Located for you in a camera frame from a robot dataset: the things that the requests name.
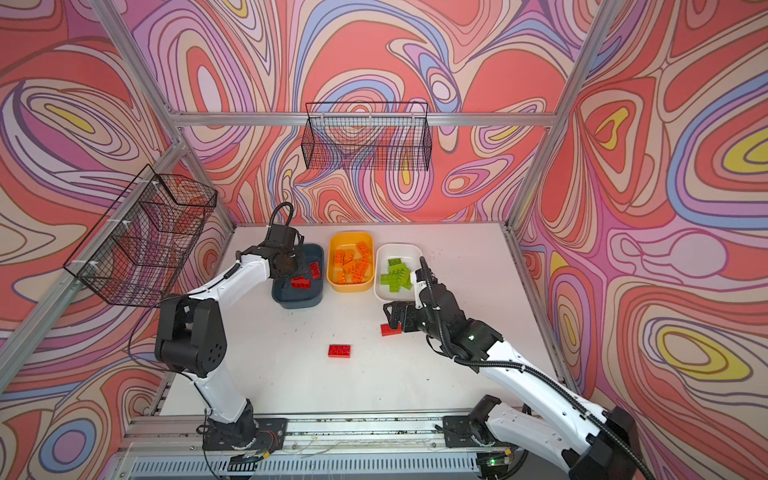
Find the green lego brick top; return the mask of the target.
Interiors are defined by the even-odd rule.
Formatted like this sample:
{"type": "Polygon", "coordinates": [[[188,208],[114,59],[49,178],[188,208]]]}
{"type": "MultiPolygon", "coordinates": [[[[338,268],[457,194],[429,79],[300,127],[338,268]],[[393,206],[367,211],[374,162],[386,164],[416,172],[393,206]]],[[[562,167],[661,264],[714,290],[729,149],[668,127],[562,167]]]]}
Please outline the green lego brick top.
{"type": "Polygon", "coordinates": [[[405,264],[397,264],[389,267],[389,274],[401,274],[407,272],[409,272],[409,269],[405,264]]]}

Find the long green lego brick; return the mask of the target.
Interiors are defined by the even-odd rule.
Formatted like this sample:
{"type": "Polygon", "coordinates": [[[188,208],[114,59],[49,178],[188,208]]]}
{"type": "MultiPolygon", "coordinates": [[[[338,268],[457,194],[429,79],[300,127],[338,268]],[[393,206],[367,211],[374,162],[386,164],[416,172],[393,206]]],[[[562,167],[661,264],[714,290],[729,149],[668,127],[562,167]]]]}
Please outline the long green lego brick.
{"type": "Polygon", "coordinates": [[[380,277],[380,283],[382,285],[388,285],[388,286],[399,286],[401,283],[400,275],[399,274],[383,274],[380,277]]]}

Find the orange lego chassis plate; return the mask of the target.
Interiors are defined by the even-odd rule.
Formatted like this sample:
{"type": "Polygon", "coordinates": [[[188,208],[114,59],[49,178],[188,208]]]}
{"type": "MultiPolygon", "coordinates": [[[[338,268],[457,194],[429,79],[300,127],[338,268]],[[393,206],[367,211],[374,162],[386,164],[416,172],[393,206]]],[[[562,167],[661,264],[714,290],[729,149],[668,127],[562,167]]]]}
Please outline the orange lego chassis plate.
{"type": "Polygon", "coordinates": [[[352,284],[362,284],[367,281],[367,274],[370,268],[370,262],[367,259],[356,259],[345,265],[348,282],[352,284]]]}

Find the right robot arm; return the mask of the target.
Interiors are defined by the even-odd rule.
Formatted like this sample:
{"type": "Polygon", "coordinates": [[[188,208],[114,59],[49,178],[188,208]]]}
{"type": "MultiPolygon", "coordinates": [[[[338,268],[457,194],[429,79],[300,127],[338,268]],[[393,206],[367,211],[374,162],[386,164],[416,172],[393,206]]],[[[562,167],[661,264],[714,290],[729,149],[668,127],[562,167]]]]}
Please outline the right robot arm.
{"type": "Polygon", "coordinates": [[[435,353],[496,382],[531,410],[483,397],[468,417],[476,443],[515,445],[571,479],[653,478],[630,413],[607,410],[541,371],[499,331],[467,316],[427,266],[414,273],[413,282],[413,300],[384,305],[389,326],[424,333],[428,342],[439,343],[435,353]]]}

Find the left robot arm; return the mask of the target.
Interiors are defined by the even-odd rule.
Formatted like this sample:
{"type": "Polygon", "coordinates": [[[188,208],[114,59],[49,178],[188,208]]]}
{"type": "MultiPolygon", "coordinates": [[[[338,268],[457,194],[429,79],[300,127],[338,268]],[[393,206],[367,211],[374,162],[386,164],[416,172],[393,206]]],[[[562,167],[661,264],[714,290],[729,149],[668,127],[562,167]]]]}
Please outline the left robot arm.
{"type": "Polygon", "coordinates": [[[190,378],[207,407],[206,431],[218,434],[231,449],[254,445],[258,427],[251,402],[239,392],[224,364],[224,314],[268,280],[302,276],[307,267],[303,243],[303,235],[295,228],[270,225],[265,239],[239,251],[224,273],[159,304],[155,358],[168,370],[190,378]]]}

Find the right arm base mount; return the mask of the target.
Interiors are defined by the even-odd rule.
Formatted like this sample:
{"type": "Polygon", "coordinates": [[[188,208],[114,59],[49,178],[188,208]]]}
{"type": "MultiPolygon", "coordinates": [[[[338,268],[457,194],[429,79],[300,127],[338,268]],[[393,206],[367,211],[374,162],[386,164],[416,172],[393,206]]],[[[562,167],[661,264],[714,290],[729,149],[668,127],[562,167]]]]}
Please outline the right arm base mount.
{"type": "Polygon", "coordinates": [[[517,449],[513,444],[497,440],[484,424],[468,415],[444,416],[435,428],[449,448],[517,449]]]}

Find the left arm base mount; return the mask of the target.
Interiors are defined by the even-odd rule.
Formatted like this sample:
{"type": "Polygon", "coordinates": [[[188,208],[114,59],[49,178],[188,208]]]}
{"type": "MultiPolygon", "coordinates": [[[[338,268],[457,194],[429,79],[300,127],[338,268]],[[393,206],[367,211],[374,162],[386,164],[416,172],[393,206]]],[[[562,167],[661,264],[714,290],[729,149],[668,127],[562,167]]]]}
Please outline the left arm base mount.
{"type": "Polygon", "coordinates": [[[266,417],[253,419],[253,427],[240,428],[236,424],[223,424],[206,420],[196,428],[205,451],[256,451],[281,450],[287,433],[288,419],[266,417]]]}

